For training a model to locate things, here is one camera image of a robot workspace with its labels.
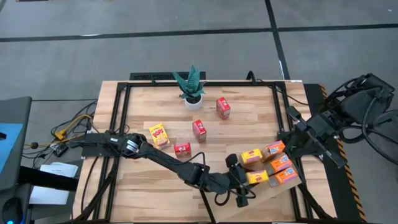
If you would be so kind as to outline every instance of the wooden tabletop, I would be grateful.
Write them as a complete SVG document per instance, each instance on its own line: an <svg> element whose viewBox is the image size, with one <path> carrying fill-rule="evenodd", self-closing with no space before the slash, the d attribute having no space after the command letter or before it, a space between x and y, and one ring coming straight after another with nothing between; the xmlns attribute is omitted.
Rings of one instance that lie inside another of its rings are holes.
<svg viewBox="0 0 398 224"><path fill-rule="evenodd" d="M116 81L105 81L99 93L94 117L94 126L104 132L109 128ZM303 83L286 81L287 94L306 103ZM198 111L185 109L183 100L178 97L178 87L132 87L127 111L126 124L129 133L141 133L153 143L149 127L163 123L172 142L190 142L192 154L203 151L206 164L211 172L225 170L225 158L228 154L242 152L275 141L278 124L275 116L274 100L271 89L266 86L225 86L205 87L204 104ZM226 120L219 119L215 112L216 100L225 97L231 105L231 115ZM287 118L282 96L279 94L280 107L287 128ZM289 100L304 119L310 117L308 106ZM192 122L201 119L208 131L207 140L199 144L192 134ZM173 147L164 152L175 156ZM80 214L80 205L84 185L94 158L86 158L80 174L76 191L73 215ZM88 181L84 198L86 207L98 189L102 158L94 166ZM194 160L201 162L201 157ZM309 191L317 202L331 216L336 216L323 164L312 156L302 157L303 168ZM301 214L305 216L302 196L297 189ZM104 217L108 192L101 203L99 217ZM250 211L231 215L227 222L272 222L293 221L294 212L289 191L261 202ZM205 205L198 190L185 185L173 172L148 159L124 159L120 161L111 222L208 222L210 221Z"/></svg>

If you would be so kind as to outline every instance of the concrete floor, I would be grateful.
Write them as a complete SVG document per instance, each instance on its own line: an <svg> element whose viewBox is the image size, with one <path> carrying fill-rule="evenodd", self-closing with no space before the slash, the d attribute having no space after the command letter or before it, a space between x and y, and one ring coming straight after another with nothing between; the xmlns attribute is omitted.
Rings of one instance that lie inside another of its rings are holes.
<svg viewBox="0 0 398 224"><path fill-rule="evenodd" d="M398 23L395 0L271 3L278 27ZM8 0L0 12L0 38L270 26L261 0ZM283 32L280 39L291 79L322 83L332 91L373 72L398 87L398 29ZM244 78L248 70L258 78L282 79L272 33L3 42L0 99L97 98L103 80L127 80L130 72L187 70L193 63L209 79ZM33 102L26 142L51 141L50 128L88 103ZM391 108L398 108L398 98ZM393 127L382 130L396 132ZM398 159L396 146L380 139L377 143ZM345 145L345 151L368 221L396 223L397 167L364 142ZM79 158L80 150L72 149L60 160Z"/></svg>

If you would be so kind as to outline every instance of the small red carton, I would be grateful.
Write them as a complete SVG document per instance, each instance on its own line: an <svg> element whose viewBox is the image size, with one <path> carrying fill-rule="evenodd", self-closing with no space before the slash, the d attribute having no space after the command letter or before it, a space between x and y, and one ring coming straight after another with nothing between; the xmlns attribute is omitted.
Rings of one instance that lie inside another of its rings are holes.
<svg viewBox="0 0 398 224"><path fill-rule="evenodd" d="M190 157L191 156L191 144L175 144L174 145L174 152L177 158L179 157Z"/></svg>
<svg viewBox="0 0 398 224"><path fill-rule="evenodd" d="M192 130L198 142L206 141L206 129L200 120L192 123Z"/></svg>
<svg viewBox="0 0 398 224"><path fill-rule="evenodd" d="M216 101L216 111L222 119L226 119L227 117L229 117L231 107L224 97L221 97Z"/></svg>

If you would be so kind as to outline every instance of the blue object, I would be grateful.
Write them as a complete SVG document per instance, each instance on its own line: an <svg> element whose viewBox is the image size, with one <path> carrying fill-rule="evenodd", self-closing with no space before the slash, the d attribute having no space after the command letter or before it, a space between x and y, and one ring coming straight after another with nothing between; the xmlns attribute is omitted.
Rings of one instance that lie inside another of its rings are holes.
<svg viewBox="0 0 398 224"><path fill-rule="evenodd" d="M0 133L7 135L5 140L0 141L0 172L4 168L8 156L17 141L22 125L23 124L0 123Z"/></svg>

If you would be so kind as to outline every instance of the juice box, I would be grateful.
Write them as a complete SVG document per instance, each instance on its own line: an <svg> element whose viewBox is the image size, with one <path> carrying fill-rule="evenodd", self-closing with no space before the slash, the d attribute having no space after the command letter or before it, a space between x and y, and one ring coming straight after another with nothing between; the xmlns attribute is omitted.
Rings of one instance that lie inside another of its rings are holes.
<svg viewBox="0 0 398 224"><path fill-rule="evenodd" d="M216 111L221 119L226 119L229 116L231 107L224 97L221 97L216 101Z"/></svg>
<svg viewBox="0 0 398 224"><path fill-rule="evenodd" d="M292 161L286 156L286 154L282 153L280 156L277 156L275 159L270 161L270 163L267 163L265 168L268 175L272 175L292 165Z"/></svg>
<svg viewBox="0 0 398 224"><path fill-rule="evenodd" d="M254 172L247 172L246 178L248 179L249 184L256 184L265 182L268 180L267 171L254 171Z"/></svg>
<svg viewBox="0 0 398 224"><path fill-rule="evenodd" d="M177 158L179 157L189 157L191 156L191 144L175 144L174 145L174 152Z"/></svg>
<svg viewBox="0 0 398 224"><path fill-rule="evenodd" d="M157 149L164 149L170 146L170 139L167 136L166 130L164 129L162 123L150 127L149 131Z"/></svg>
<svg viewBox="0 0 398 224"><path fill-rule="evenodd" d="M198 142L206 141L207 132L200 120L194 121L192 123L192 130Z"/></svg>
<svg viewBox="0 0 398 224"><path fill-rule="evenodd" d="M276 187L282 185L289 180L298 177L299 175L293 169L293 167L289 167L286 170L280 171L279 173L272 175L269 177L269 185L271 187Z"/></svg>
<svg viewBox="0 0 398 224"><path fill-rule="evenodd" d="M253 149L241 154L243 165L250 164L252 162L260 161L262 154L260 149Z"/></svg>
<svg viewBox="0 0 398 224"><path fill-rule="evenodd" d="M265 150L262 150L262 161L269 161L275 157L276 154L281 153L285 148L285 144L282 141L276 141L268 146Z"/></svg>

